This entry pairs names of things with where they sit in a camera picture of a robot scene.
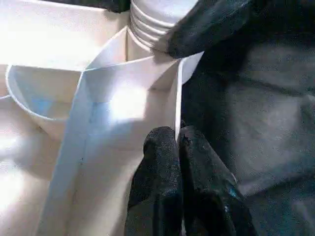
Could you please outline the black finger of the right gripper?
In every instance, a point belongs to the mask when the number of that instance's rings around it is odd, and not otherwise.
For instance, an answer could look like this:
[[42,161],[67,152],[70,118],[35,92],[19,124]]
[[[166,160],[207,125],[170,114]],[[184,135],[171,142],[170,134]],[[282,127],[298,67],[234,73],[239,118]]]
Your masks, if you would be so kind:
[[185,58],[233,35],[248,20],[247,0],[199,0],[153,48],[175,59]]

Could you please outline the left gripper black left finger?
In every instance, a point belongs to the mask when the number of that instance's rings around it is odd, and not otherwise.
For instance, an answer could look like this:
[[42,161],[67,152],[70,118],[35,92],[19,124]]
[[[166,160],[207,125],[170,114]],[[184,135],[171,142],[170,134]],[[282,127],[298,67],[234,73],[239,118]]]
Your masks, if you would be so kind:
[[131,182],[125,235],[179,236],[183,190],[174,130],[162,126],[150,131],[143,154]]

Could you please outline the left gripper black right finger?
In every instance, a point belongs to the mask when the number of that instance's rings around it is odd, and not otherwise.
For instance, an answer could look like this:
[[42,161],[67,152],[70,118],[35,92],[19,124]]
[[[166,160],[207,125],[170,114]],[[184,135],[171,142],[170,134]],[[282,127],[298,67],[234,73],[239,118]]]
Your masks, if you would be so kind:
[[188,236],[255,236],[233,174],[194,126],[181,128],[184,222]]

